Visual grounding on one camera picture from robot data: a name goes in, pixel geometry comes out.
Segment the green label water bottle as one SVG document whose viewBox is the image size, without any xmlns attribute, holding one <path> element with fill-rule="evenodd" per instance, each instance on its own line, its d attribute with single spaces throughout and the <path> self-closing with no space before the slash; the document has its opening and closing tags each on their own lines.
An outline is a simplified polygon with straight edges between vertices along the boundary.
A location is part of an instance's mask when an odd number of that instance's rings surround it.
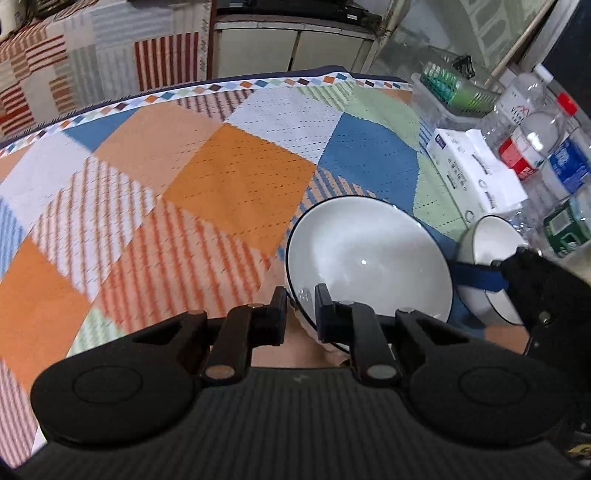
<svg viewBox="0 0 591 480">
<path fill-rule="evenodd" d="M 562 260 L 590 245 L 590 189 L 558 204 L 530 235 L 530 245 L 547 258 Z"/>
</svg>

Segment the white tissue pack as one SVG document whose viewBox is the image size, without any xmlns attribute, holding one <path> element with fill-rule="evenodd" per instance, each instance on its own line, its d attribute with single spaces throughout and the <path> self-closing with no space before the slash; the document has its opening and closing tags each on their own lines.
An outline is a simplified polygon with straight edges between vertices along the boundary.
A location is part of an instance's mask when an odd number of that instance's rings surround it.
<svg viewBox="0 0 591 480">
<path fill-rule="evenodd" d="M 517 211 L 528 199 L 518 175 L 497 159 L 478 129 L 438 128 L 427 151 L 467 224 Z"/>
</svg>

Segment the red label water bottle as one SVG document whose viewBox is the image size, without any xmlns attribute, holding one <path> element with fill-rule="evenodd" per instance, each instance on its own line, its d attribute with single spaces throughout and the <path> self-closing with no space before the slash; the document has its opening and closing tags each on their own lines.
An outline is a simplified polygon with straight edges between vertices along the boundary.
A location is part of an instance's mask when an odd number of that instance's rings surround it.
<svg viewBox="0 0 591 480">
<path fill-rule="evenodd" d="M 564 140 L 568 119 L 578 110 L 567 93 L 525 118 L 498 149 L 500 160 L 522 181 L 535 174 Z"/>
</svg>

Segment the blue label water bottle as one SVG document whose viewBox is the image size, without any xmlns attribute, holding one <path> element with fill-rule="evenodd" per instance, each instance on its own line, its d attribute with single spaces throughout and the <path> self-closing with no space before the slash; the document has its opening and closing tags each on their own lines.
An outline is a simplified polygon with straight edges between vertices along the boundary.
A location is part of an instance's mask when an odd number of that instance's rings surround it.
<svg viewBox="0 0 591 480">
<path fill-rule="evenodd" d="M 573 130 L 535 174 L 528 195 L 543 210 L 576 193 L 590 174 L 590 136 Z"/>
</svg>

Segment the colourful patchwork tablecloth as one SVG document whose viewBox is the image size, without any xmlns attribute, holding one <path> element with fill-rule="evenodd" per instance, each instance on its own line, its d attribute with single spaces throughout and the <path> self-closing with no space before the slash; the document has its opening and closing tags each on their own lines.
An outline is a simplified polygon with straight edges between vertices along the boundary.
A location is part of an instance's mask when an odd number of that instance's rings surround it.
<svg viewBox="0 0 591 480">
<path fill-rule="evenodd" d="M 64 357 L 280 282 L 291 227 L 335 196 L 386 200 L 452 255 L 466 223 L 404 80 L 338 67 L 164 90 L 1 148 L 1 457 L 43 439 L 34 379 Z"/>
</svg>

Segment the white cap water bottle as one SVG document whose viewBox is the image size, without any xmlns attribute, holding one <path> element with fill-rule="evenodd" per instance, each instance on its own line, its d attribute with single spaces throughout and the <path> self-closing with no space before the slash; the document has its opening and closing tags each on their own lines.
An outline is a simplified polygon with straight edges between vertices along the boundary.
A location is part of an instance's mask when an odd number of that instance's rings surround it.
<svg viewBox="0 0 591 480">
<path fill-rule="evenodd" d="M 478 127 L 492 150 L 498 148 L 528 116 L 544 106 L 546 86 L 553 79 L 554 76 L 541 63 L 532 72 L 514 78 Z"/>
</svg>

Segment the clear box green contents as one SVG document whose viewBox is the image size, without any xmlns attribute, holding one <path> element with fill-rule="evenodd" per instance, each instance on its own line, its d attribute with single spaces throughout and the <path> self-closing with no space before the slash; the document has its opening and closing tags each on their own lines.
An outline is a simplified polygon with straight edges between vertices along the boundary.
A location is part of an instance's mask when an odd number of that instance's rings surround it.
<svg viewBox="0 0 591 480">
<path fill-rule="evenodd" d="M 412 107 L 434 128 L 476 127 L 504 90 L 469 55 L 424 46 L 417 50 L 414 66 Z"/>
</svg>

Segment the black gas stove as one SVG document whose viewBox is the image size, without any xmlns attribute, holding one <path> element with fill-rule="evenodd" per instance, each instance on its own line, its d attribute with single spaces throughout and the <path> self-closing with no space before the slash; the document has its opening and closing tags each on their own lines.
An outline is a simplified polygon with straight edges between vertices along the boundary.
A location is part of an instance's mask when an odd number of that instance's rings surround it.
<svg viewBox="0 0 591 480">
<path fill-rule="evenodd" d="M 243 0 L 217 1 L 216 17 L 266 15 L 325 20 L 376 31 L 383 17 L 346 0 Z"/>
</svg>

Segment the patchwork covered counter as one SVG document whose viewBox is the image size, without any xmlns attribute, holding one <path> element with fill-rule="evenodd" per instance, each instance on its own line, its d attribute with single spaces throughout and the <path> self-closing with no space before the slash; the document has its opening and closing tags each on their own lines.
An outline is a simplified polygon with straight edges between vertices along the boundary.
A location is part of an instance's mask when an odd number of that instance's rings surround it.
<svg viewBox="0 0 591 480">
<path fill-rule="evenodd" d="M 1 137 L 209 73 L 212 1 L 75 1 L 1 30 Z"/>
</svg>

